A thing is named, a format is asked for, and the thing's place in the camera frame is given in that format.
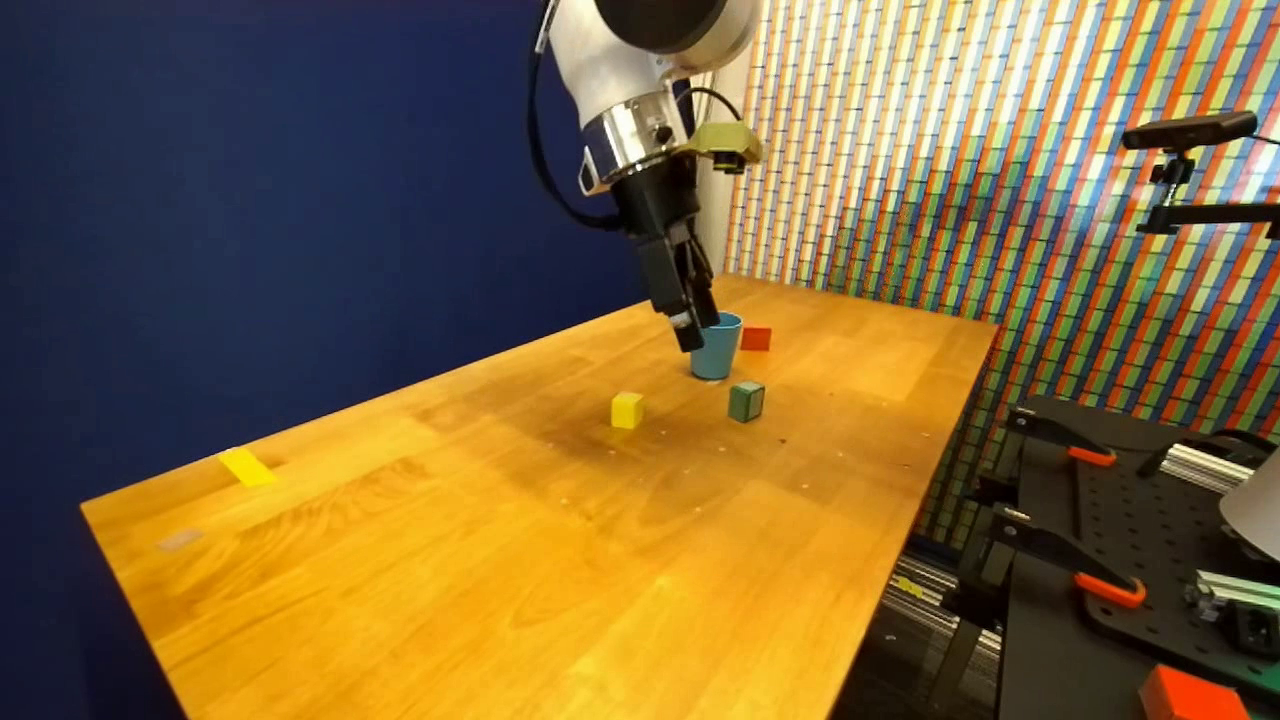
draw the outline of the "cube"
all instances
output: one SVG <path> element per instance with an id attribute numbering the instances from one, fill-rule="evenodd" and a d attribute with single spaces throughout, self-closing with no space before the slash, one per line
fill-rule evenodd
<path id="1" fill-rule="evenodd" d="M 615 393 L 610 396 L 610 407 L 607 407 L 607 425 L 610 429 L 640 429 L 640 420 L 643 420 L 643 402 L 640 402 L 640 393 Z"/>
<path id="2" fill-rule="evenodd" d="M 1138 689 L 1148 720 L 1246 720 L 1242 701 L 1229 685 L 1154 666 Z"/>
<path id="3" fill-rule="evenodd" d="M 762 383 L 733 383 L 726 418 L 741 425 L 757 425 L 762 418 Z"/>
<path id="4" fill-rule="evenodd" d="M 745 352 L 767 352 L 772 328 L 745 328 Z"/>

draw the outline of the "cable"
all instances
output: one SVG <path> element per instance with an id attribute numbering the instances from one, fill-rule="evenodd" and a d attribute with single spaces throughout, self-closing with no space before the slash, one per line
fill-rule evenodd
<path id="1" fill-rule="evenodd" d="M 719 81 L 719 71 L 708 75 L 708 88 L 716 88 L 716 81 Z M 708 122 L 711 122 L 711 104 L 703 104 L 703 122 L 700 124 L 708 124 Z"/>
<path id="2" fill-rule="evenodd" d="M 543 61 L 543 38 L 549 38 L 549 26 L 552 26 L 552 5 L 556 0 L 543 0 L 543 13 L 538 13 L 538 26 L 533 32 L 533 51 L 527 51 L 527 95 L 523 95 L 523 137 L 527 137 L 527 152 L 533 152 L 533 168 L 534 168 L 534 181 L 543 186 L 543 193 L 564 209 L 564 215 L 570 215 L 575 226 L 582 230 L 600 230 L 600 231 L 615 231 L 625 230 L 620 215 L 586 215 L 581 209 L 570 209 L 570 199 L 561 193 L 556 177 L 552 177 L 552 163 L 549 163 L 549 149 L 543 149 L 543 127 L 538 127 L 538 115 L 534 115 L 534 88 L 538 88 L 538 61 Z"/>
<path id="3" fill-rule="evenodd" d="M 736 113 L 736 104 L 726 95 L 719 95 L 716 88 L 685 88 L 675 100 L 685 95 L 711 95 L 716 104 L 726 110 L 733 122 L 745 122 L 745 113 Z"/>

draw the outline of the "red block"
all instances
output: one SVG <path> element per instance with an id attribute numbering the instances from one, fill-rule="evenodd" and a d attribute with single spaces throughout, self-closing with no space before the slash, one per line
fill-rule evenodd
<path id="1" fill-rule="evenodd" d="M 1138 701 L 1148 720 L 1246 720 L 1234 689 L 1166 666 L 1151 667 Z"/>
<path id="2" fill-rule="evenodd" d="M 772 328 L 745 328 L 745 352 L 767 352 Z"/>

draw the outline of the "green block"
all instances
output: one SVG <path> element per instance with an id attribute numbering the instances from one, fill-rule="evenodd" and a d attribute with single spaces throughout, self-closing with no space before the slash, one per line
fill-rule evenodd
<path id="1" fill-rule="evenodd" d="M 762 418 L 762 383 L 733 383 L 726 388 L 726 418 L 752 425 Z"/>

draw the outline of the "blue wall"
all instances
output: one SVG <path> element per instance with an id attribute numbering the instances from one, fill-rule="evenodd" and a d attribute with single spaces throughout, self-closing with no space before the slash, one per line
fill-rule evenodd
<path id="1" fill-rule="evenodd" d="M 0 10 L 0 718 L 173 709 L 79 500 L 634 300 L 533 181 L 533 19 Z"/>

